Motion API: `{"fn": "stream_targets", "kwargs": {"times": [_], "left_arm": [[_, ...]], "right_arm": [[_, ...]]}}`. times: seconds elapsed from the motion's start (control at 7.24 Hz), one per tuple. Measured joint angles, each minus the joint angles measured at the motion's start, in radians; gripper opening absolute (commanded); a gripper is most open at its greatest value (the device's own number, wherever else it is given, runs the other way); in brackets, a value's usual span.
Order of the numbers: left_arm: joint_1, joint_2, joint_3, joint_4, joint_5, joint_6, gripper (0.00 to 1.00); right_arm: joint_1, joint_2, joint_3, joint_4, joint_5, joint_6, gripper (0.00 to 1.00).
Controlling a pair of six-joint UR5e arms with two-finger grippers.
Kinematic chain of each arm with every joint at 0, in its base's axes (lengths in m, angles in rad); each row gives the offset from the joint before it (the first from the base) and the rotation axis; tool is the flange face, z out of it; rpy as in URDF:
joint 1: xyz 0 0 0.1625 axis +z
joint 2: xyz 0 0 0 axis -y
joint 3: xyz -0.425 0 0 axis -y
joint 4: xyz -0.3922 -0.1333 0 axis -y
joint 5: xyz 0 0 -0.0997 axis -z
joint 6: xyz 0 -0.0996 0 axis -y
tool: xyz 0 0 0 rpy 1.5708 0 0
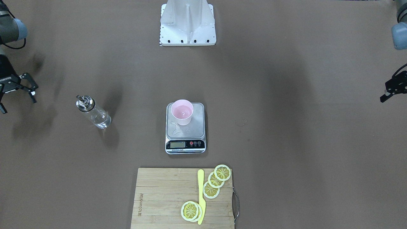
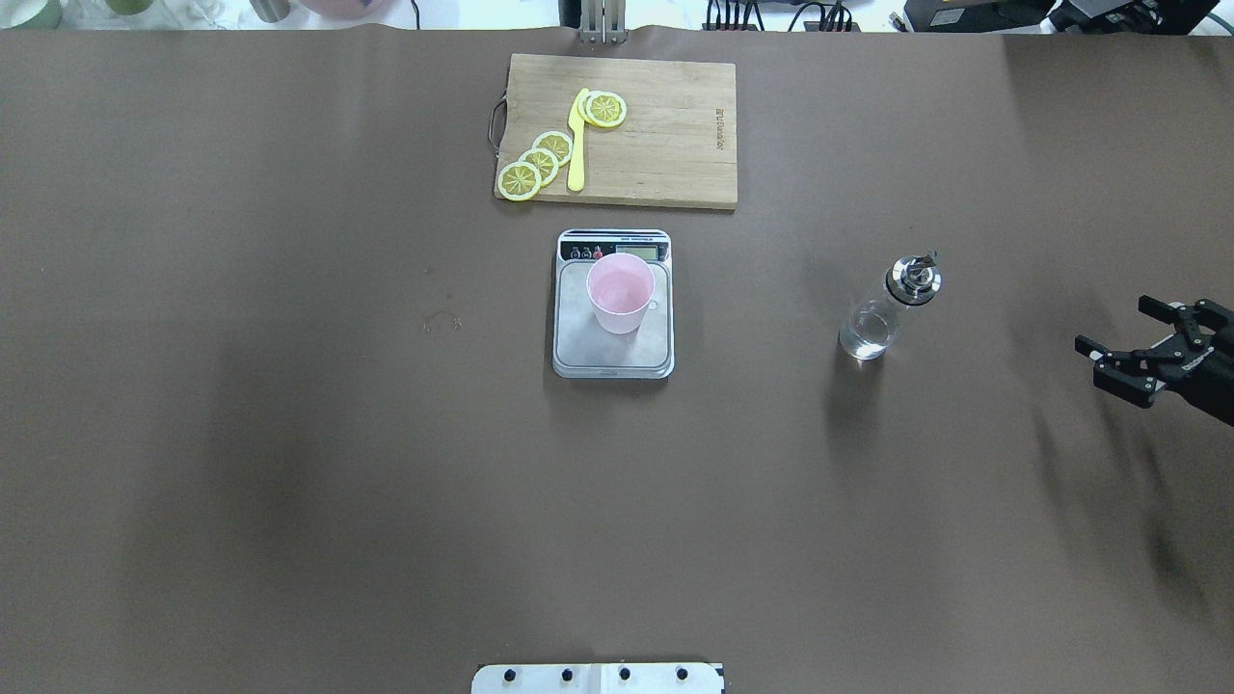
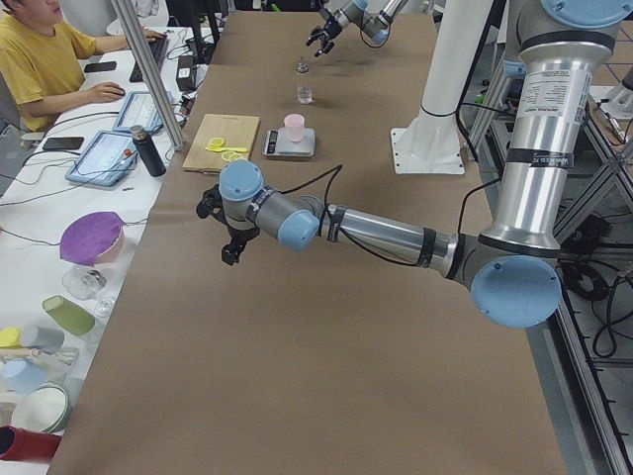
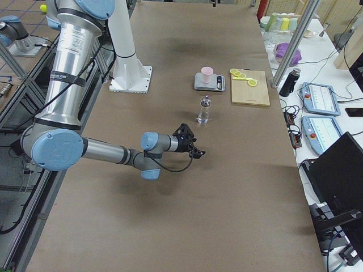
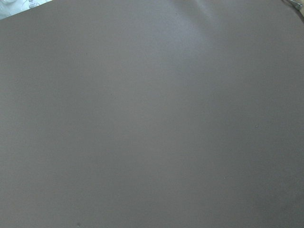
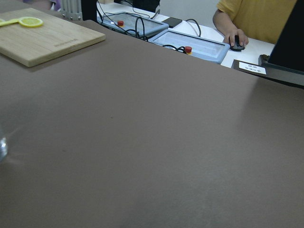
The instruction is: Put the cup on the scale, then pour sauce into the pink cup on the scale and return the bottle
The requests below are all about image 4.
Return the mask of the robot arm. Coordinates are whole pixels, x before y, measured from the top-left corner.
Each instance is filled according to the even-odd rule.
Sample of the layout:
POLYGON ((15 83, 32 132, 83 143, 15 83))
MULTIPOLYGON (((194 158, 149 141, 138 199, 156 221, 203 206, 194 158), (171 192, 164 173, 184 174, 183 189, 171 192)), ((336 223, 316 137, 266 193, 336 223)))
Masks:
POLYGON ((145 133, 141 151, 80 136, 78 114, 86 71, 94 56, 94 42, 104 27, 110 31, 115 50, 111 90, 146 93, 152 68, 136 56, 125 1, 54 1, 51 7, 56 12, 60 36, 48 93, 43 109, 20 140, 23 151, 36 165, 61 171, 80 158, 89 158, 129 165, 139 169, 144 179, 156 180, 163 169, 165 152, 186 152, 191 159, 203 156, 186 124, 172 135, 145 133))

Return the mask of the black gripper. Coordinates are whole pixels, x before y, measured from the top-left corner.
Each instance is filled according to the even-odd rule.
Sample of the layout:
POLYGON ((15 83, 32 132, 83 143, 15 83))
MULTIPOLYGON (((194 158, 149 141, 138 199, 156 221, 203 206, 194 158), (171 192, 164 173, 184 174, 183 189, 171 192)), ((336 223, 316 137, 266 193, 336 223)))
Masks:
POLYGON ((183 137, 177 136, 178 147, 175 152, 190 152, 190 158, 201 158, 202 155, 205 155, 206 151, 199 150, 197 147, 194 147, 194 143, 196 141, 195 138, 192 137, 183 137))

